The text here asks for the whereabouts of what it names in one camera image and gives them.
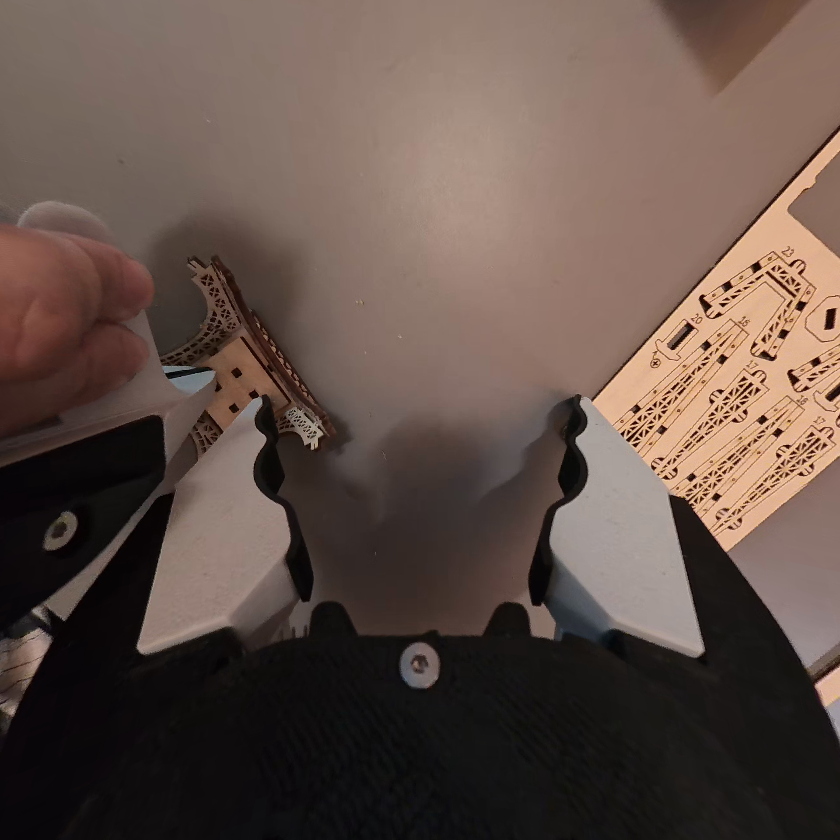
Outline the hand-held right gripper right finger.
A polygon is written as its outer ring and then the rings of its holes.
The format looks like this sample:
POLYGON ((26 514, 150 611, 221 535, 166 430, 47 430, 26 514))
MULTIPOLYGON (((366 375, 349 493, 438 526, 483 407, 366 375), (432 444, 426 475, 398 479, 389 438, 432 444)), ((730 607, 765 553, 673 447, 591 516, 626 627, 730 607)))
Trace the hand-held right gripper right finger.
POLYGON ((529 597, 553 638, 616 632, 699 658, 701 635, 669 493, 637 451, 576 395, 561 430, 560 499, 546 511, 529 597))

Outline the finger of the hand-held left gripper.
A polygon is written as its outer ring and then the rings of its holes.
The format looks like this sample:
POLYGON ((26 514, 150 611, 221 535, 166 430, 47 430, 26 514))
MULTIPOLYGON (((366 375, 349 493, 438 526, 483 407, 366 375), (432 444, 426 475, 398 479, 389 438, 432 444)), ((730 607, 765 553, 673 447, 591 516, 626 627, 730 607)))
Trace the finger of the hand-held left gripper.
POLYGON ((175 404, 164 418, 163 488, 174 489, 198 460, 200 449, 193 429, 213 399, 217 374, 208 366, 164 366, 163 373, 177 391, 175 404))
MULTIPOLYGON (((77 235, 122 251, 114 244, 113 237, 104 223, 84 209, 63 203, 33 205, 19 218, 2 216, 3 224, 77 235)), ((46 451, 49 445, 67 443, 79 438, 83 432, 102 431, 118 421, 138 416, 142 407, 154 403, 155 398, 151 395, 153 382, 162 379, 162 372, 145 311, 146 309, 127 322, 127 327, 147 342, 150 351, 142 371, 125 385, 95 402, 71 409, 19 434, 2 437, 2 461, 15 461, 40 454, 46 451)))

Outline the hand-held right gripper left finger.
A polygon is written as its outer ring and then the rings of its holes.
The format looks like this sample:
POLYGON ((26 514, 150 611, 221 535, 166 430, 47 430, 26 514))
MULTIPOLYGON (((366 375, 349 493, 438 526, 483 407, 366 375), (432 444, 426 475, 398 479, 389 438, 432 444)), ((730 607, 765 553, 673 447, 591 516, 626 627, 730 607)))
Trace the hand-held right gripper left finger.
POLYGON ((217 631, 247 650, 292 625, 314 576, 291 504, 268 397, 253 399, 177 484, 138 640, 156 655, 217 631))

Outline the wooden tower base model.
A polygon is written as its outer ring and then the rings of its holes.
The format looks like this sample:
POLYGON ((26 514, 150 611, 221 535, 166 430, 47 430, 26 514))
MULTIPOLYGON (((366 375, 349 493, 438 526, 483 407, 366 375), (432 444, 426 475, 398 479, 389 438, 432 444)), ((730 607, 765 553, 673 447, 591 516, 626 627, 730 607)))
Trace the wooden tower base model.
POLYGON ((221 434, 261 396, 269 398, 279 434, 299 436, 310 450, 335 435, 329 416, 289 362, 255 310, 245 302, 233 273, 216 256, 187 261, 192 281, 206 301, 196 334, 165 353, 165 367, 206 367, 216 375, 214 395, 191 437, 204 455, 221 434))

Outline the grey desk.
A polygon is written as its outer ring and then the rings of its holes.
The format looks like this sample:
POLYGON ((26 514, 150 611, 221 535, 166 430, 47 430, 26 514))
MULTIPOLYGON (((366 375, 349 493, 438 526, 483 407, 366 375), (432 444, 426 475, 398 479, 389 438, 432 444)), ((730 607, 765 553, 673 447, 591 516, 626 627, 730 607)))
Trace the grey desk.
POLYGON ((365 634, 524 595, 594 396, 838 125, 838 2, 2 2, 2 204, 98 215, 161 350, 218 255, 338 432, 281 440, 365 634))

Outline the person's left hand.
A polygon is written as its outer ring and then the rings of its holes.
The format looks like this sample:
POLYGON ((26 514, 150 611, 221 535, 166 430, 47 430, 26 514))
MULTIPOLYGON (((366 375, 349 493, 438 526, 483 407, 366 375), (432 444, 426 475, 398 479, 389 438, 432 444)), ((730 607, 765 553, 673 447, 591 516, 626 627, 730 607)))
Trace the person's left hand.
POLYGON ((1 435, 117 390, 150 351, 127 322, 150 306, 141 263, 73 234, 1 227, 1 435))

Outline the wooden sheet with tower parts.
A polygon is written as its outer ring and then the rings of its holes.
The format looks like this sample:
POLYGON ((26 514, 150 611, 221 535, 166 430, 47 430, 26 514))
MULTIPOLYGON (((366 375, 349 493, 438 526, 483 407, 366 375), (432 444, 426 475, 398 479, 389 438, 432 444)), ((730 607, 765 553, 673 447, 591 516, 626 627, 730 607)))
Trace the wooden sheet with tower parts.
POLYGON ((730 550, 839 455, 838 256, 791 205, 838 131, 594 398, 730 550))

